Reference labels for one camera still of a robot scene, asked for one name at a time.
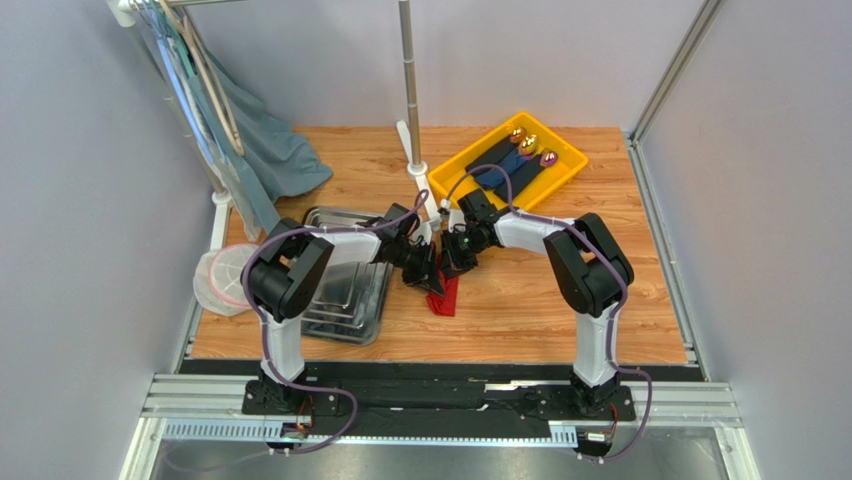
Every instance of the wooden hanger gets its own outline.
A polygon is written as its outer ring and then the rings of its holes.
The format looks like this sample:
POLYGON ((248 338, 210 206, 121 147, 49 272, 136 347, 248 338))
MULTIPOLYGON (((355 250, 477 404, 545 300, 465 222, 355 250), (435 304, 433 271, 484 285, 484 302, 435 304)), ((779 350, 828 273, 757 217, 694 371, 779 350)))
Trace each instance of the wooden hanger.
POLYGON ((207 55, 207 49, 204 48, 204 44, 201 43, 198 32, 195 30, 195 25, 189 18, 189 13, 186 11, 182 12, 183 23, 181 23, 178 21, 171 7, 166 3, 166 0, 158 1, 160 2, 160 7, 162 7, 166 18, 174 24, 175 29, 181 34, 184 43, 186 43, 186 46, 189 48, 189 54, 195 62, 195 69, 201 74, 201 79, 204 82, 204 88, 210 96, 210 101, 213 104, 213 110, 216 111, 216 116, 219 117, 219 121, 222 122, 222 130, 225 131, 225 136, 228 138, 228 142, 232 147, 234 147, 234 151, 237 155, 242 157, 245 155, 245 150, 243 149, 243 142, 240 138, 240 131, 237 128, 237 122, 234 120, 234 114, 231 110, 231 102, 228 101, 225 89, 222 87, 222 82, 219 80, 219 76, 216 74, 216 70, 214 70, 212 66, 210 57, 207 55))

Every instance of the gray floor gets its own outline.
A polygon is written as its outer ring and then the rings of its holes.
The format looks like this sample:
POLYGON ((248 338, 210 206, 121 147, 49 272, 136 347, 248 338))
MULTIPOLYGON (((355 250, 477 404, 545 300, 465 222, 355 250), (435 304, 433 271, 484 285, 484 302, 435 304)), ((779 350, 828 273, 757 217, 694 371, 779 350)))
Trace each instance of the gray floor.
MULTIPOLYGON (((633 433, 619 431, 622 441, 633 433)), ((208 467, 264 450, 253 443, 186 441, 163 447, 181 467, 208 467)), ((648 429, 627 458, 603 466, 578 461, 573 451, 551 448, 332 445, 284 458, 262 457, 206 474, 157 468, 169 479, 725 479, 713 429, 648 429)))

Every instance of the red cloth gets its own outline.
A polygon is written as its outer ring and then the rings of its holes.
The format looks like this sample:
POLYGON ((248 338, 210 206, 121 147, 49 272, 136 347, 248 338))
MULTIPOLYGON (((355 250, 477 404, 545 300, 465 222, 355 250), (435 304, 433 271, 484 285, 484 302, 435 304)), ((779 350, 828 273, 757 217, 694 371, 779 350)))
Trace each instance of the red cloth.
POLYGON ((456 297, 459 292, 459 277, 446 280, 444 279, 444 274, 440 271, 438 272, 438 276, 441 278, 441 286, 444 287, 444 296, 441 297, 430 292, 426 295, 426 303, 429 304, 429 308, 432 309, 432 313, 435 315, 455 317, 456 297))

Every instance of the yellow plastic container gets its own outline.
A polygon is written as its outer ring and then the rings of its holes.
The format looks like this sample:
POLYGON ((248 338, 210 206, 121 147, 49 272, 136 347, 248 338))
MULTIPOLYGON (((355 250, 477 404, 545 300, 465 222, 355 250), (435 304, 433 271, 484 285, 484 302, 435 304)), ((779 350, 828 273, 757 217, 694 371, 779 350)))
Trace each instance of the yellow plastic container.
MULTIPOLYGON (((535 180, 520 194, 516 193, 514 200, 516 207, 531 211, 550 194, 562 187, 562 185, 570 182, 583 167, 589 164, 589 157, 580 153, 570 143, 559 138, 558 135, 533 118, 529 113, 520 112, 429 173, 429 185, 432 186, 432 192, 435 194, 436 200, 441 201, 447 197, 453 185, 464 175, 464 167, 479 158, 480 155, 496 145, 501 139, 507 137, 517 127, 525 128, 528 135, 535 134, 538 136, 539 153, 541 153, 542 149, 549 148, 559 154, 559 160, 539 173, 535 180)), ((459 185, 455 193, 453 193, 453 198, 450 199, 453 206, 458 208, 456 201, 477 188, 480 187, 476 183, 476 180, 473 179, 473 176, 467 177, 459 185)), ((498 209, 506 206, 506 202, 500 200, 491 191, 486 191, 485 196, 498 209)))

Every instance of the gold ball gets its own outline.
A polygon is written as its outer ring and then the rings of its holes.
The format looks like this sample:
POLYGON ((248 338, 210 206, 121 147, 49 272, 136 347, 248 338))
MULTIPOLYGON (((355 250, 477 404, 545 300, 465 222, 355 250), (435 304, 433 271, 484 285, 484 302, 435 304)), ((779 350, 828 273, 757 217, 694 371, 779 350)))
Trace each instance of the gold ball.
POLYGON ((559 154, 553 150, 545 150, 541 153, 541 159, 538 161, 542 167, 549 167, 559 160, 559 154))
POLYGON ((521 143, 521 140, 527 136, 527 129, 524 127, 517 127, 512 130, 512 133, 509 134, 509 141, 515 144, 521 143))
POLYGON ((521 155, 532 155, 535 153, 538 148, 538 137, 535 135, 530 135, 523 140, 521 140, 521 144, 518 145, 518 153, 521 155))

